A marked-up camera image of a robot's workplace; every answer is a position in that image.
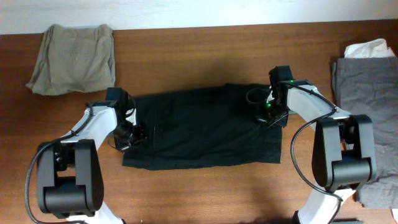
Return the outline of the black shorts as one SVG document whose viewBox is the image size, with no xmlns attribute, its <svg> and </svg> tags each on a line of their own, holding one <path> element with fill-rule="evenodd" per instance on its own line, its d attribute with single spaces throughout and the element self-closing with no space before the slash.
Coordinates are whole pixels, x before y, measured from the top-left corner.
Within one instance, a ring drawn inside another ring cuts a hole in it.
<svg viewBox="0 0 398 224">
<path fill-rule="evenodd" d="M 224 84 L 138 97 L 147 140 L 122 165 L 148 170 L 280 163 L 282 128 L 255 119 L 269 86 Z"/>
</svg>

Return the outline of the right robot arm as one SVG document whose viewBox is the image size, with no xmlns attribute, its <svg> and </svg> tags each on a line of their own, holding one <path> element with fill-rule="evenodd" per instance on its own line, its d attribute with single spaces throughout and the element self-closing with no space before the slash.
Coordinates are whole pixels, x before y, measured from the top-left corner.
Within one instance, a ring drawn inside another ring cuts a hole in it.
<svg viewBox="0 0 398 224">
<path fill-rule="evenodd" d="M 290 111 L 306 123 L 294 134 L 290 156 L 300 178 L 312 188 L 294 223 L 334 223 L 345 201 L 376 176 L 373 123 L 365 114 L 353 115 L 330 102 L 306 80 L 274 81 L 261 120 L 273 126 Z M 306 128 L 315 132 L 311 183 L 295 158 L 295 143 Z"/>
</svg>

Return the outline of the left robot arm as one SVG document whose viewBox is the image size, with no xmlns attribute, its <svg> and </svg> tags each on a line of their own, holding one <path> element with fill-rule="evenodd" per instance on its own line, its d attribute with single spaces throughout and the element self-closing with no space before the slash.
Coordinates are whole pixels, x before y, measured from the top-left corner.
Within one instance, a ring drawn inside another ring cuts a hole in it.
<svg viewBox="0 0 398 224">
<path fill-rule="evenodd" d="M 109 134 L 120 152 L 142 144 L 146 139 L 135 115 L 136 104 L 129 98 L 92 102 L 66 135 L 38 147 L 33 164 L 41 212 L 61 223 L 124 223 L 104 202 L 97 150 Z"/>
</svg>

